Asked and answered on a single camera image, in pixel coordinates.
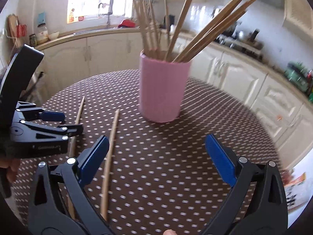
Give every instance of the metal screw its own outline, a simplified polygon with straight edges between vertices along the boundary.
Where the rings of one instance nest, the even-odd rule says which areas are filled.
[[[75,162],[76,162],[76,159],[75,158],[69,158],[69,159],[67,159],[67,161],[66,161],[68,164],[74,164]]]
[[[245,164],[245,163],[248,161],[248,159],[245,158],[244,156],[242,156],[242,157],[239,157],[239,161],[240,161],[242,164]]]
[[[276,163],[275,163],[274,161],[269,161],[269,166],[275,167],[275,166],[276,166]]]
[[[40,162],[40,163],[38,164],[38,166],[39,166],[39,168],[43,168],[44,166],[46,166],[46,163],[45,163],[45,162]]]

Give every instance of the brown polka dot tablecloth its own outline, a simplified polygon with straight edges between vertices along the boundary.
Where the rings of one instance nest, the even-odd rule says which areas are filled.
[[[94,76],[64,89],[43,105],[64,112],[66,122],[74,123],[85,96],[79,151],[91,147],[100,135],[109,136],[115,110],[120,109],[109,191],[109,223],[116,234],[161,234],[167,229],[177,234],[197,234],[204,227],[230,190],[205,150],[204,140],[209,133],[238,156],[254,163],[273,160],[280,168],[265,129],[230,95],[189,78],[179,117],[157,124],[138,111],[138,76],[137,70]],[[24,223],[37,164],[42,160],[60,164],[66,158],[58,155],[22,160],[13,191]],[[85,187],[99,212],[103,167],[104,162]],[[236,219],[243,217],[253,190],[251,186]]]

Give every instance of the white bowl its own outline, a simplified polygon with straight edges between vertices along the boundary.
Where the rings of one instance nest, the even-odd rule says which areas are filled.
[[[58,38],[59,33],[60,33],[60,32],[51,33],[51,34],[48,35],[48,37],[49,37],[50,40],[53,41],[53,40],[55,40],[56,38]]]

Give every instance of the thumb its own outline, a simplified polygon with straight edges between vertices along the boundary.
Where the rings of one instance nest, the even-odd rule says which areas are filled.
[[[177,235],[175,231],[173,230],[166,230],[163,235]]]

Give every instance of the wooden chopstick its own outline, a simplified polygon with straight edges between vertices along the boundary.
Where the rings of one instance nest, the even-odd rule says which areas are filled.
[[[173,62],[180,62],[184,55],[212,28],[224,20],[242,0],[231,0],[202,30],[191,42],[181,51]]]
[[[104,220],[106,221],[107,221],[108,205],[109,205],[108,192],[109,192],[110,168],[111,168],[112,153],[114,149],[114,138],[115,138],[115,132],[116,132],[119,113],[120,113],[119,109],[115,111],[115,116],[114,116],[114,120],[112,123],[112,129],[110,132],[110,140],[109,140],[110,147],[109,147],[108,153],[106,154],[106,161],[105,161],[104,171],[103,171],[104,178],[102,180],[102,187],[101,187],[102,197],[101,197],[101,204],[100,204],[100,213],[102,217],[104,218]]]
[[[169,29],[169,22],[168,22],[168,5],[166,0],[164,0],[164,7],[165,7],[165,28],[167,33],[167,46],[170,45],[170,29]]]
[[[168,50],[167,50],[166,55],[165,55],[165,60],[168,61],[168,62],[171,62],[171,61],[169,61],[169,59],[171,57],[171,54],[172,54],[175,42],[176,42],[176,40],[178,38],[178,35],[180,33],[180,30],[181,30],[181,28],[183,26],[183,23],[185,21],[185,18],[186,18],[186,15],[188,13],[188,10],[190,8],[191,2],[192,2],[192,0],[185,0],[183,9],[182,9],[182,11],[180,13],[180,16],[179,16],[179,19],[178,19],[178,22],[177,22],[177,25],[176,25],[176,29],[174,31],[174,34],[172,36],[170,45],[169,45]]]
[[[81,103],[80,103],[80,106],[79,106],[79,109],[78,109],[78,112],[77,112],[77,115],[76,115],[76,119],[75,119],[75,124],[76,125],[79,124],[80,116],[81,116],[81,113],[83,111],[84,101],[85,101],[85,96],[83,96],[83,98],[81,100]],[[76,136],[72,137],[71,141],[69,143],[69,154],[68,154],[69,158],[75,156],[75,148],[76,148]],[[73,203],[72,203],[70,197],[68,197],[67,203],[68,203],[68,212],[69,212],[71,218],[75,219],[74,206],[73,206]]]
[[[213,30],[209,32],[205,37],[203,37],[193,48],[188,52],[188,54],[183,59],[184,62],[189,62],[197,54],[199,54],[206,46],[208,46],[214,39],[216,39],[222,32],[224,32],[228,27],[230,27],[234,22],[240,19],[246,11],[239,11],[228,16],[219,25],[217,25]]]
[[[151,31],[151,27],[150,27],[150,23],[149,23],[148,9],[147,9],[147,5],[146,5],[145,1],[143,1],[143,9],[144,9],[145,18],[146,18],[146,26],[147,26],[148,34],[150,37],[150,47],[151,47],[150,53],[151,53],[151,56],[153,56],[153,58],[155,58],[155,45],[154,45],[154,40],[152,37],[152,31]]]
[[[136,10],[137,17],[139,19],[139,29],[141,33],[142,38],[142,45],[143,45],[143,53],[149,52],[149,46],[147,43],[147,36],[146,36],[146,30],[145,30],[145,23],[143,21],[143,15],[140,13],[139,5],[137,4],[136,0],[133,0],[134,7]]]
[[[151,14],[152,14],[152,21],[153,21],[153,28],[154,28],[154,36],[155,36],[155,41],[156,41],[156,58],[160,59],[160,42],[159,42],[159,37],[158,37],[158,29],[157,29],[157,23],[156,23],[156,18],[154,15],[154,9],[152,6],[152,2],[151,0],[149,0],[149,4],[150,4],[150,10],[151,10]]]

